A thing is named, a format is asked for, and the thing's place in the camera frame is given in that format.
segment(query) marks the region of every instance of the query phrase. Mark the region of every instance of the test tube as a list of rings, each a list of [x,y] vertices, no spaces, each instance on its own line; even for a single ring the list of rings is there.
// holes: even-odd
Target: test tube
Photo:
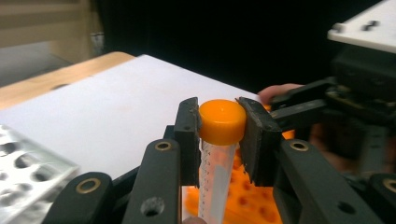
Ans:
[[[237,102],[212,100],[199,108],[201,165],[198,217],[208,224],[224,218],[233,155],[245,132],[246,112]]]

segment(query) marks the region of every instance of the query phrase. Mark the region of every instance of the finger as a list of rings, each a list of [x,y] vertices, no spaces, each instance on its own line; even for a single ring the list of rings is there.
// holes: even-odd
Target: finger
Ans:
[[[259,94],[259,97],[260,97],[260,100],[262,101],[262,103],[265,105],[269,105],[271,103],[272,98],[274,98],[275,96],[285,94],[289,90],[295,89],[295,88],[298,88],[301,86],[302,85],[292,84],[292,83],[283,84],[283,85],[275,85],[275,86],[270,86],[270,87],[263,89],[258,94]]]
[[[183,224],[206,224],[200,217],[188,217],[184,219]]]

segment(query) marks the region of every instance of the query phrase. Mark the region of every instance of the orange cap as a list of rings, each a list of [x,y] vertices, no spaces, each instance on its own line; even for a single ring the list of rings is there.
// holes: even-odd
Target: orange cap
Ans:
[[[199,107],[202,127],[199,132],[207,143],[228,146],[242,140],[245,132],[245,109],[237,102],[211,100]]]

